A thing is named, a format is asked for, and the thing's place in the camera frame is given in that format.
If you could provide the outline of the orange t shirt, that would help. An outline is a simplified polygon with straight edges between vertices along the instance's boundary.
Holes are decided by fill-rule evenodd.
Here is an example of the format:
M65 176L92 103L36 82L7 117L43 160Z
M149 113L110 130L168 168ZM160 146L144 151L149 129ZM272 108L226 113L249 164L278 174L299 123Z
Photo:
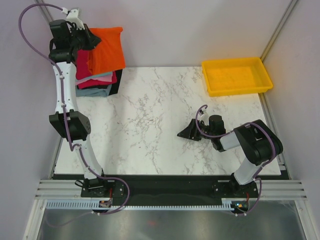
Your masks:
M88 70L92 75L100 75L126 67L125 56L121 43L123 28L91 28L91 32L101 42L88 54Z

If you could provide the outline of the yellow plastic tray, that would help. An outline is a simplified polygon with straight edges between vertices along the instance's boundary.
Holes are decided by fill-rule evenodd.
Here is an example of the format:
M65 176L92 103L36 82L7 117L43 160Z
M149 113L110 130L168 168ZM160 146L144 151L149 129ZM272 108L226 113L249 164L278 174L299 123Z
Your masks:
M201 67L210 97L260 94L274 86L259 57L206 60Z

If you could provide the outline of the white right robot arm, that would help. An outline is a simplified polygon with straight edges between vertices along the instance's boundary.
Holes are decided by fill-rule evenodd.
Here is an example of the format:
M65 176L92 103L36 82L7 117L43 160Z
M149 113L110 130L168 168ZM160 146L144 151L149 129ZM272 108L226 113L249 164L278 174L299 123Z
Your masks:
M280 139L260 119L227 132L220 115L211 115L208 125L193 118L177 136L197 142L208 139L213 148L220 153L241 147L245 158L240 167L231 174L227 187L235 197L240 197L247 189L251 189L264 166L283 152Z

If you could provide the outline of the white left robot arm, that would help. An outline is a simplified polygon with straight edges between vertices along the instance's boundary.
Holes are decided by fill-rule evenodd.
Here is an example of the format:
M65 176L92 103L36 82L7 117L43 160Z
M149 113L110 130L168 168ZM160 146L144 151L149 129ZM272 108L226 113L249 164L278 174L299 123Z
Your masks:
M79 111L76 99L76 60L80 50L90 51L101 42L87 26L80 29L75 23L54 20L49 24L52 39L49 44L49 60L56 79L57 101L49 122L58 134L66 139L71 151L75 151L84 171L83 181L76 180L83 198L103 198L110 185L103 179L103 168L93 151L90 133L91 123Z

